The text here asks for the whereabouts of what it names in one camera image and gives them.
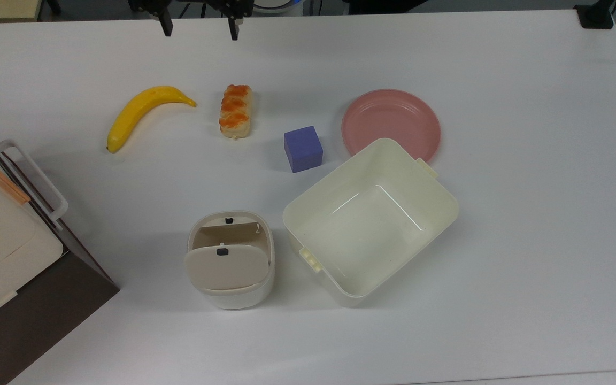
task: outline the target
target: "pink plate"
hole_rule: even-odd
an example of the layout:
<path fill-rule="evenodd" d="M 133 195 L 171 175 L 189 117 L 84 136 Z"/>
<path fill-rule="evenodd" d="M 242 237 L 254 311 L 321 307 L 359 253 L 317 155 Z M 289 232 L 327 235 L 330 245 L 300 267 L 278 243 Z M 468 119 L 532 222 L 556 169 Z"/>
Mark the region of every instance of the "pink plate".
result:
<path fill-rule="evenodd" d="M 432 109 L 415 95 L 376 90 L 349 105 L 342 138 L 352 156 L 379 138 L 390 138 L 413 158 L 430 161 L 441 141 L 441 127 Z"/>

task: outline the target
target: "bread roll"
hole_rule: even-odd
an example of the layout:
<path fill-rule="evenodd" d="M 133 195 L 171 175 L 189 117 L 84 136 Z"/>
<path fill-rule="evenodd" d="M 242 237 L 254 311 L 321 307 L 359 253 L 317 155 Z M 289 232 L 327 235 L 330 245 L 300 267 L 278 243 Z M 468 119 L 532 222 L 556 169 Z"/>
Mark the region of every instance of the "bread roll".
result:
<path fill-rule="evenodd" d="M 253 94 L 249 86 L 230 85 L 220 105 L 220 132 L 228 138 L 244 138 L 249 134 Z"/>

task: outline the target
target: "small white bin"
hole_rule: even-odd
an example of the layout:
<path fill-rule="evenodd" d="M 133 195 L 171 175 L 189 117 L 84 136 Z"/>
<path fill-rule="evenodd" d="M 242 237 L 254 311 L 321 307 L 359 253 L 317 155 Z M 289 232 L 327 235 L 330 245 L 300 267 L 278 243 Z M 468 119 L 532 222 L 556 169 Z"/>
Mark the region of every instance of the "small white bin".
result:
<path fill-rule="evenodd" d="M 291 247 L 343 306 L 355 306 L 458 216 L 436 173 L 382 138 L 284 208 Z"/>
<path fill-rule="evenodd" d="M 218 212 L 195 224 L 184 258 L 191 284 L 221 309 L 263 301 L 274 283 L 272 230 L 249 211 Z"/>

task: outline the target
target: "yellow banana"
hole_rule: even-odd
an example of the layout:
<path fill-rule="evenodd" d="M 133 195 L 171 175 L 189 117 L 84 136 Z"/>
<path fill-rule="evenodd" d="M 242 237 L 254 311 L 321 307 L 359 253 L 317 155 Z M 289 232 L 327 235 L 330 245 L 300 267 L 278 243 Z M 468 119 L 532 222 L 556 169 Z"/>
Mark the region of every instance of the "yellow banana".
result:
<path fill-rule="evenodd" d="M 117 152 L 130 137 L 139 120 L 147 112 L 164 103 L 185 103 L 196 107 L 196 102 L 171 86 L 157 86 L 144 90 L 132 98 L 115 118 L 106 139 L 106 149 L 112 153 Z"/>

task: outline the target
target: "purple cube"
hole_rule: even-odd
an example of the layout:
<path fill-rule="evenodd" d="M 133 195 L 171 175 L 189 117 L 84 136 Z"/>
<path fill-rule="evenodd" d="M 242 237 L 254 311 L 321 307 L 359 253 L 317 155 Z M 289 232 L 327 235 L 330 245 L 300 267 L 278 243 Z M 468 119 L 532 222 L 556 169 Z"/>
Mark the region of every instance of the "purple cube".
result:
<path fill-rule="evenodd" d="M 284 133 L 284 151 L 291 172 L 307 170 L 322 164 L 322 145 L 315 127 L 303 127 Z"/>

